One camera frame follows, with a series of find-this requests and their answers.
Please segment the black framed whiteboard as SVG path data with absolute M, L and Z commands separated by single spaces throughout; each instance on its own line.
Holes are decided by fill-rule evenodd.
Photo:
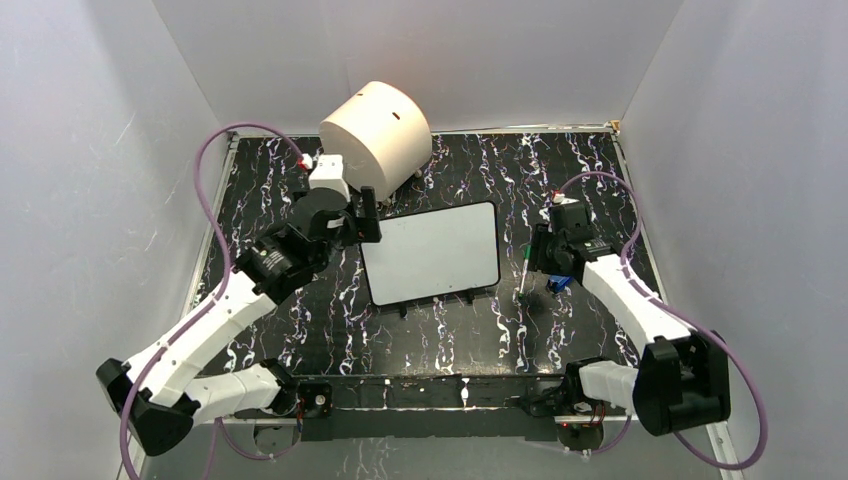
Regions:
M 400 215 L 378 226 L 381 240 L 360 245 L 376 306 L 488 288 L 501 279 L 491 201 Z

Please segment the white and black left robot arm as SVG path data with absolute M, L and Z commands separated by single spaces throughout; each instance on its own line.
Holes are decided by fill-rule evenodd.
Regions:
M 354 198 L 326 187 L 300 193 L 287 216 L 226 265 L 220 284 L 154 344 L 106 360 L 96 377 L 121 427 L 149 456 L 178 445 L 198 424 L 245 410 L 291 416 L 298 380 L 275 359 L 201 376 L 237 335 L 324 271 L 336 251 L 381 239 L 375 190 Z

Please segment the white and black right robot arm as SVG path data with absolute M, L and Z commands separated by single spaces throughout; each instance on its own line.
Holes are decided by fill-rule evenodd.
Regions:
M 597 238 L 588 207 L 556 196 L 549 220 L 535 226 L 525 263 L 547 275 L 546 288 L 558 294 L 578 284 L 613 315 L 640 353 L 628 367 L 604 357 L 566 365 L 557 388 L 526 405 L 546 402 L 554 414 L 567 408 L 590 413 L 600 404 L 636 415 L 661 436 L 721 422 L 731 413 L 727 355 L 718 345 L 656 305 L 656 295 L 626 273 L 616 249 Z

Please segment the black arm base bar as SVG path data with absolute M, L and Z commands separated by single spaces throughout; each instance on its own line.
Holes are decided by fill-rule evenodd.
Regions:
M 303 423 L 303 438 L 517 437 L 594 449 L 604 439 L 604 408 L 580 400 L 563 376 L 297 376 L 286 415 L 248 410 L 262 426 Z

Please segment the blue stapler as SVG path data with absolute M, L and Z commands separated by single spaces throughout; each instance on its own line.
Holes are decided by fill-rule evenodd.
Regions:
M 552 294 L 559 294 L 573 281 L 571 276 L 551 275 L 548 277 L 546 289 Z

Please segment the cream cylindrical container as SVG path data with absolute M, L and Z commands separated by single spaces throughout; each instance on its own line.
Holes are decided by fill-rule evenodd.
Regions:
M 405 93 L 371 81 L 319 125 L 325 154 L 344 162 L 343 178 L 356 190 L 374 189 L 385 203 L 430 160 L 432 134 L 422 110 Z

